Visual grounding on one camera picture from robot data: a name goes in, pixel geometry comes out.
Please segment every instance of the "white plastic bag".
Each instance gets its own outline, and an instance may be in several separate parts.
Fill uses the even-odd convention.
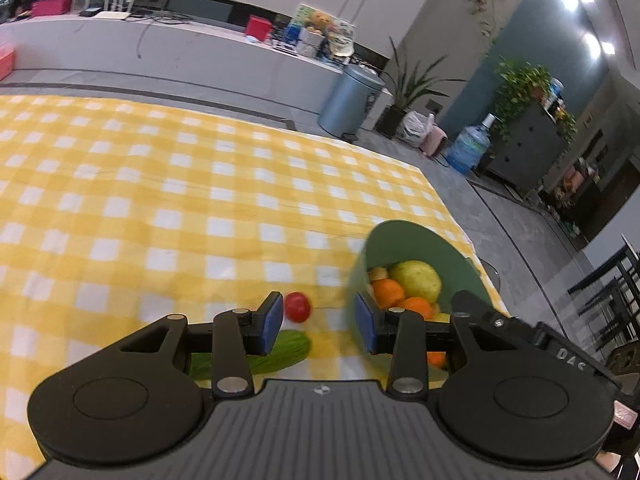
[[[427,136],[426,123],[427,117],[418,112],[411,111],[402,119],[396,135],[408,145],[417,148],[424,140],[424,137]]]

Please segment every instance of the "red box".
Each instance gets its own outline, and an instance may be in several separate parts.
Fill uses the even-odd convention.
[[[7,44],[0,44],[0,79],[4,79],[14,71],[15,49]]]
[[[31,6],[32,16],[57,16],[71,9],[71,0],[40,0]]]
[[[249,16],[249,23],[246,24],[244,34],[253,36],[256,40],[264,41],[271,32],[271,22],[258,16]]]

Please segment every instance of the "orange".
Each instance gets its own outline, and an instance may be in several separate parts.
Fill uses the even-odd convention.
[[[373,295],[381,309],[386,310],[404,300],[404,288],[396,280],[385,278],[371,283]]]
[[[401,306],[402,308],[405,308],[407,310],[413,310],[418,314],[422,314],[422,317],[425,321],[430,320],[433,316],[435,316],[435,311],[431,306],[431,303],[429,303],[424,298],[407,298],[401,303],[398,303],[396,306]]]
[[[431,366],[443,369],[447,364],[446,352],[427,352],[427,362]]]

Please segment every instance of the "blue wall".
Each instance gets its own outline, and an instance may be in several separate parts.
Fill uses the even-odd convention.
[[[605,54],[593,59],[585,33],[595,35],[587,14],[578,4],[569,10],[562,0],[522,0],[498,41],[438,125],[454,138],[488,112],[500,78],[494,69],[500,58],[546,66],[564,84],[567,110],[578,117],[598,89],[608,67]]]

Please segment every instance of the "trash can lid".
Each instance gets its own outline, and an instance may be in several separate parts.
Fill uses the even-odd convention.
[[[375,90],[382,90],[385,87],[385,82],[382,79],[364,67],[349,64],[345,67],[344,73]]]

